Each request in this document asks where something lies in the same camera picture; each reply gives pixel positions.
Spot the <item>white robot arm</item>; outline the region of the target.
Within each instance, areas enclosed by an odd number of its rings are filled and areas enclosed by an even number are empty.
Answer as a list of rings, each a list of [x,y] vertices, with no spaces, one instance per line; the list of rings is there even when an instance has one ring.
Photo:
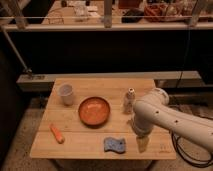
[[[213,153],[213,121],[174,110],[168,103],[169,96],[161,88],[154,88],[136,100],[131,120],[134,133],[147,137],[157,125]]]

